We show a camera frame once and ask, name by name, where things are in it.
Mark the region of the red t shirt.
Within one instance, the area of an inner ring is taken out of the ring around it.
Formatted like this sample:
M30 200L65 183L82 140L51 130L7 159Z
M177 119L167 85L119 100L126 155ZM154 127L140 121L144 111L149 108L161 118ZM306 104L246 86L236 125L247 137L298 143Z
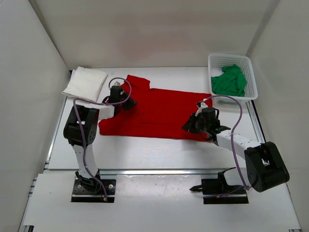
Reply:
M137 105L101 120L100 135L203 141L200 135L182 130L182 126L197 111L197 102L209 94L151 88L149 80L132 75L126 79L122 87Z

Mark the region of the white t shirt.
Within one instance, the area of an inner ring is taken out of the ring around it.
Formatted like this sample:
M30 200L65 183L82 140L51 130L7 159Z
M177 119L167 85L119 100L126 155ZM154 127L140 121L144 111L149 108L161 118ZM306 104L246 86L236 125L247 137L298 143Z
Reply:
M104 71L78 67L72 71L63 95L96 102L108 74Z

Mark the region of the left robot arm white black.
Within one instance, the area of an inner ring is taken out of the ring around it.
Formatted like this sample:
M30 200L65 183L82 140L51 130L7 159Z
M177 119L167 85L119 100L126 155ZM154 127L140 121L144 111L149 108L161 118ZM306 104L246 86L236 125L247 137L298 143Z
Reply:
M131 98L133 88L131 85L128 86L128 92L122 86L110 87L109 96L105 97L101 103L93 102L95 108L77 104L77 101L90 103L88 100L79 98L73 100L73 107L65 124L63 135L73 148L78 161L79 170L75 173L76 177L80 185L90 194L106 191L99 176L92 148L98 123L100 120L114 118L121 111L128 111L137 105L137 102Z

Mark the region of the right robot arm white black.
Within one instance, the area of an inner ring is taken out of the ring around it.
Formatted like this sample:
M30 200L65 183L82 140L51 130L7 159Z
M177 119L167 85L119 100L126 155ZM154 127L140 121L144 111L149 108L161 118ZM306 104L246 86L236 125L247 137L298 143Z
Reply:
M223 126L219 111L213 107L200 108L192 113L182 129L191 134L206 134L206 141L233 152L246 162L247 178L257 192L263 192L290 180L289 172L273 142L259 143L238 135Z

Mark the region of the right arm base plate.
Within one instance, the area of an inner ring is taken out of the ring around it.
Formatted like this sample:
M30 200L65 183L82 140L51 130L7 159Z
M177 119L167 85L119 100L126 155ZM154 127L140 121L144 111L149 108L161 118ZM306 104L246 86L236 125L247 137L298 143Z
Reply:
M201 184L191 187L191 192L202 192L203 204L248 204L246 190L242 185L229 185L225 172L234 168L218 172L217 178L201 179Z

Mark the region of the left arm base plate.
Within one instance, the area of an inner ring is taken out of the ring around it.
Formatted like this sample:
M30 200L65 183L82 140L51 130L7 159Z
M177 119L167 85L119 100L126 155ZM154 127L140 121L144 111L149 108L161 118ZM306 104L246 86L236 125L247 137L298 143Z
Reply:
M77 177L71 194L73 203L114 203L116 191L116 179L101 179L104 189L97 181L81 180Z

